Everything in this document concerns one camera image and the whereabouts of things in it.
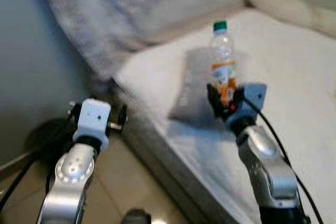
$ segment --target plastic bottle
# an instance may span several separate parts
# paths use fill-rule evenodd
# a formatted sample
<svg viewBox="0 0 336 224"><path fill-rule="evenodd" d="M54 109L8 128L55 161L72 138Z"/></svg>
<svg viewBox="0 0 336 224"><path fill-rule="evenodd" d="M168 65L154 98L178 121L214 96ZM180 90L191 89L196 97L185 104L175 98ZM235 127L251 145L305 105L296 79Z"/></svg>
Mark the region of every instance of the plastic bottle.
<svg viewBox="0 0 336 224"><path fill-rule="evenodd" d="M228 106L236 88L234 41L228 34L226 21L215 22L210 42L212 54L212 84L219 91L220 100Z"/></svg>

